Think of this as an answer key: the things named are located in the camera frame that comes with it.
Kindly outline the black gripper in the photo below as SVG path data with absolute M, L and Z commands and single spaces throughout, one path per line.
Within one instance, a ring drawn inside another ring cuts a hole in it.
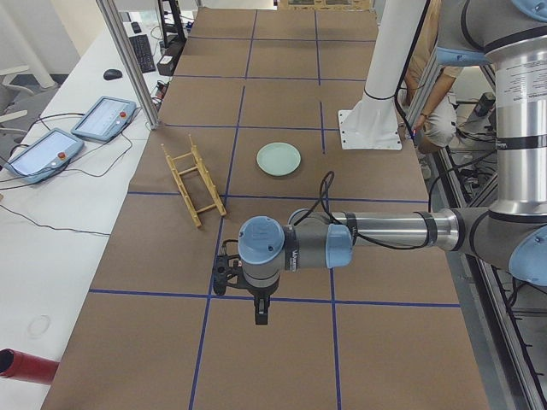
M 255 323 L 256 325 L 266 325 L 268 323 L 268 310 L 270 298 L 278 289 L 277 284 L 272 284 L 265 288 L 255 286 L 249 287 L 248 291 L 254 298 Z

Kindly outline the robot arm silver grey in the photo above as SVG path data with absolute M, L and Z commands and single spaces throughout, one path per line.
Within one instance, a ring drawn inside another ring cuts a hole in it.
M 436 61 L 447 67 L 490 64 L 495 72 L 497 198 L 485 208 L 437 213 L 294 212 L 286 225 L 247 220 L 214 291 L 248 290 L 255 321 L 268 321 L 284 271 L 344 267 L 356 246 L 461 252 L 539 286 L 546 283 L 546 4 L 448 1 L 440 10 Z

